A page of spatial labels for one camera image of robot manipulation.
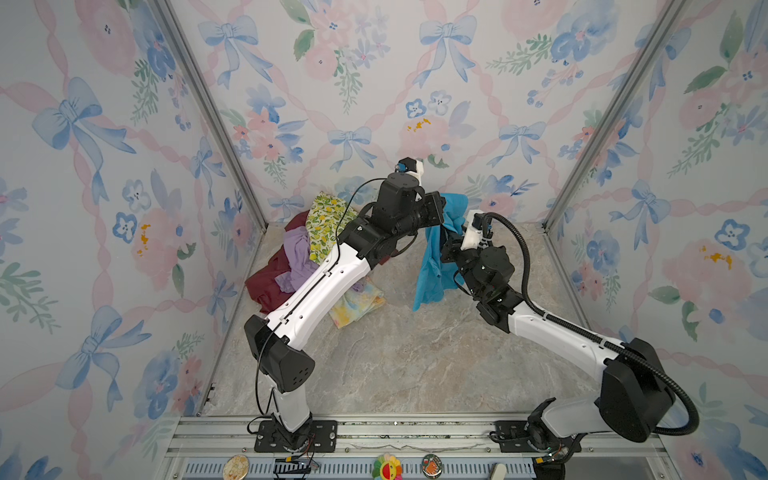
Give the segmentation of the teal blue cloth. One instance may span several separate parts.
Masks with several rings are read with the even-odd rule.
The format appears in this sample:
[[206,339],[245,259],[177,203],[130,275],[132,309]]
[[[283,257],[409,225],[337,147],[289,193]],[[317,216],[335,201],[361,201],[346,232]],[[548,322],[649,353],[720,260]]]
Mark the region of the teal blue cloth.
[[426,229],[427,243],[417,279],[413,311],[418,311],[424,304],[442,301],[446,290],[456,290],[458,285],[463,284],[462,280],[454,277],[458,273],[456,264],[442,261],[442,248],[448,242],[449,233],[463,233],[469,200],[463,194],[446,193],[442,197],[446,200],[444,222],[440,227]]

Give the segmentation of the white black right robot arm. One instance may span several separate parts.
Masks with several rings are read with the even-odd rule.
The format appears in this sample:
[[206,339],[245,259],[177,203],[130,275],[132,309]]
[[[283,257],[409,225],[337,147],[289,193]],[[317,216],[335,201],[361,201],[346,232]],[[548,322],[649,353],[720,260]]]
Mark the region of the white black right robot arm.
[[550,397],[527,417],[520,440],[531,449],[573,448],[584,436],[613,432],[642,443],[653,434],[687,434],[698,425],[692,411],[681,427],[664,427],[663,417],[687,394],[664,371],[654,348],[641,339],[620,342],[584,329],[536,305],[523,284],[514,289],[506,249],[485,232],[442,231],[441,259],[454,264],[481,318],[504,333],[530,340],[559,355],[597,381],[596,394],[571,400]]

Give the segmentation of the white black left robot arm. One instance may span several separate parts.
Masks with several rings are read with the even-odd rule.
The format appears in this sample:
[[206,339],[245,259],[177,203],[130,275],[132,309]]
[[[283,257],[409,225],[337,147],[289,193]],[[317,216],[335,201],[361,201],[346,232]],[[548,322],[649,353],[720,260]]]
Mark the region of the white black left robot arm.
[[421,175],[403,169],[381,180],[377,199],[339,230],[328,257],[309,279],[265,318],[246,321],[244,330],[257,373],[270,381],[274,411],[263,418],[290,434],[308,428],[312,414],[304,384],[315,361],[304,351],[331,308],[376,266],[401,252],[403,238],[416,238],[443,222],[444,199],[426,192]]

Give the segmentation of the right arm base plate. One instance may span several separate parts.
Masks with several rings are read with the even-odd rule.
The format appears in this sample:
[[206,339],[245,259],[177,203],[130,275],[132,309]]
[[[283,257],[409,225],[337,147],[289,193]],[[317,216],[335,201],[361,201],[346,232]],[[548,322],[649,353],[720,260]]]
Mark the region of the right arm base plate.
[[565,456],[580,452],[584,435],[558,438],[543,424],[530,424],[524,420],[498,420],[488,434],[502,453],[535,453],[544,456]]

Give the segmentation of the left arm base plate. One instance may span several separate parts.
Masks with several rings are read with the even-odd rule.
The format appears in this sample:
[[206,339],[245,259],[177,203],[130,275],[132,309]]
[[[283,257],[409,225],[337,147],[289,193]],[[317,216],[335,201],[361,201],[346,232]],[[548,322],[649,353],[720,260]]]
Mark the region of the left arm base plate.
[[333,453],[338,440],[338,422],[309,419],[295,432],[277,420],[262,421],[255,433],[256,453]]

